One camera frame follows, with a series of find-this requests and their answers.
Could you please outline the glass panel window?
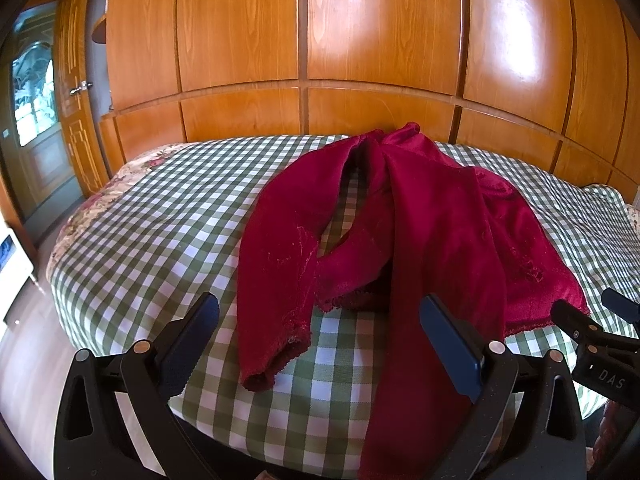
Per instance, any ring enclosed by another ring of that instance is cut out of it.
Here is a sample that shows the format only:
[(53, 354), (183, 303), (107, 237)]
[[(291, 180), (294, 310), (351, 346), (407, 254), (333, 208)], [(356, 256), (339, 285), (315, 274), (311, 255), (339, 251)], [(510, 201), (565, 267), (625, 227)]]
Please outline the glass panel window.
[(12, 89), (18, 144), (26, 146), (58, 122), (50, 44), (34, 42), (12, 62)]

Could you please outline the glossy wooden wardrobe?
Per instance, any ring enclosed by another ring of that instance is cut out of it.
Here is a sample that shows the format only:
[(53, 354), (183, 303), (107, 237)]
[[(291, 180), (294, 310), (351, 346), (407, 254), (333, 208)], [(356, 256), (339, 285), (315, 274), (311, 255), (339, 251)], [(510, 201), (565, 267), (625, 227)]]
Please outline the glossy wooden wardrobe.
[(433, 140), (639, 189), (639, 36), (616, 0), (107, 0), (111, 171), (175, 142)]

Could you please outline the wooden room door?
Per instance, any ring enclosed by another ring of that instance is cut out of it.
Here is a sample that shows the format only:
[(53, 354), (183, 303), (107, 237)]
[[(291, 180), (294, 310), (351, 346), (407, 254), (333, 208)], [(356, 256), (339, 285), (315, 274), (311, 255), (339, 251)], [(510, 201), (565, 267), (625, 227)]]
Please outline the wooden room door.
[(89, 99), (87, 3), (88, 0), (60, 0), (54, 23), (53, 69), (64, 145), (82, 194), (89, 197), (102, 188), (108, 177)]

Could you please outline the green white checkered bedsheet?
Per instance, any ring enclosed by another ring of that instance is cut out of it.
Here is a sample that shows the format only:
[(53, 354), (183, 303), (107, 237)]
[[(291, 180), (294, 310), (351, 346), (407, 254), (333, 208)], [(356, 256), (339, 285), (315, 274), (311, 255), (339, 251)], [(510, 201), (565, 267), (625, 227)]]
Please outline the green white checkered bedsheet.
[[(235, 271), (239, 242), (267, 181), (306, 152), (346, 136), (256, 136), (190, 143), (94, 220), (54, 268), (50, 284), (75, 348), (119, 354), (203, 292), (220, 322), (174, 414), (229, 448), (323, 477), (357, 478), (386, 341), (383, 312), (314, 309), (311, 347), (272, 390), (239, 383)], [(603, 307), (607, 287), (639, 302), (639, 237), (614, 188), (576, 188), (520, 160), (436, 142), (464, 166), (510, 181), (526, 198), (607, 332), (637, 337)]]

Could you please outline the white device at left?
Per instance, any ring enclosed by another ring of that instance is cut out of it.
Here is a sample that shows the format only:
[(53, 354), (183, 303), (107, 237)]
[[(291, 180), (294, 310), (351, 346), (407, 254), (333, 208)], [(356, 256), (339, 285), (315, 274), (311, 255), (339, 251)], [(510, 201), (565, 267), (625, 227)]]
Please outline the white device at left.
[(15, 233), (1, 222), (0, 314), (1, 321), (27, 281), (34, 277), (34, 265)]

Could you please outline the red knitted garment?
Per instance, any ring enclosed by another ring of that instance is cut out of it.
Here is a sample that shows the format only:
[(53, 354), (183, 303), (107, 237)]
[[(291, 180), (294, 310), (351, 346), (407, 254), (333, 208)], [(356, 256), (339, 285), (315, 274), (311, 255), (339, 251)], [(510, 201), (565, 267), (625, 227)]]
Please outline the red knitted garment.
[(465, 167), (408, 124), (303, 155), (260, 192), (236, 281), (242, 385), (270, 389), (311, 343), (314, 309), (383, 309), (382, 372), (363, 479), (419, 479), (471, 411), (419, 321), (436, 296), (486, 339), (549, 325), (586, 298), (514, 186)]

